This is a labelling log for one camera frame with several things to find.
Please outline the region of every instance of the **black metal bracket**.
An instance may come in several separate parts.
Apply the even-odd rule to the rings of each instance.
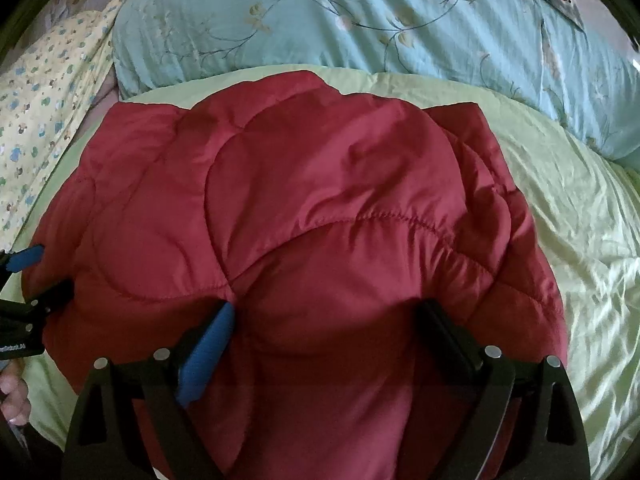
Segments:
[[[37,263],[42,257],[42,246],[19,253],[0,251],[0,290],[9,277]],[[10,359],[42,354],[42,331],[47,316],[63,307],[73,298],[73,283],[66,280],[26,303],[0,300],[0,371]],[[0,392],[0,402],[5,395]],[[11,426],[0,415],[0,464],[4,472],[15,478],[52,479],[54,475],[38,467],[31,459],[20,430]]]
[[[589,452],[569,377],[556,356],[539,364],[511,361],[496,346],[478,346],[435,300],[418,306],[418,331],[456,384],[481,393],[431,480],[478,480],[507,407],[520,398],[516,428],[497,479],[589,480]]]
[[[135,399],[145,401],[176,480],[223,480],[176,399],[180,372],[197,353],[216,319],[228,313],[228,304],[220,305],[201,326],[185,332],[173,349],[161,348],[147,360],[123,365],[114,365],[104,357],[95,361],[71,420],[63,480],[156,478],[134,412]]]

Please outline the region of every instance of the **blue handle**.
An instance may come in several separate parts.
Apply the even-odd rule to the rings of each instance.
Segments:
[[[37,264],[44,254],[44,246],[36,245],[14,253],[9,257],[9,261],[6,264],[6,270],[9,272],[20,272],[21,270],[31,267]]]
[[[186,408],[204,393],[213,370],[231,339],[235,322],[234,306],[225,303],[178,371],[175,398],[182,407]]]

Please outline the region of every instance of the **silver screw head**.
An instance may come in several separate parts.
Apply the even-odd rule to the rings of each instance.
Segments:
[[[484,353],[492,359],[499,359],[502,357],[502,350],[495,345],[489,345],[484,347]]]
[[[168,348],[159,348],[154,352],[154,359],[156,361],[166,361],[171,355],[171,351]]]
[[[106,367],[106,365],[109,364],[109,361],[107,360],[106,357],[98,357],[95,361],[94,361],[94,368],[96,370],[102,370],[103,368]]]
[[[546,363],[553,368],[559,368],[562,365],[562,361],[555,355],[547,356]]]

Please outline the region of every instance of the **finger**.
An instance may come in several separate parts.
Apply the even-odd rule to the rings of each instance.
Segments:
[[[18,416],[14,416],[11,419],[11,423],[16,426],[24,426],[29,421],[29,416],[31,415],[31,403],[29,400],[25,400],[22,405],[22,409],[20,410],[20,414]]]
[[[0,411],[2,411],[6,420],[11,420],[15,416],[20,415],[22,406],[27,400],[28,393],[29,389],[27,387],[27,383],[20,380],[18,382],[18,386],[9,395],[7,395],[6,399],[0,406]]]
[[[9,363],[2,373],[0,373],[0,390],[4,394],[10,394],[18,387],[20,382],[20,376],[22,375],[22,368],[20,363],[13,360]]]

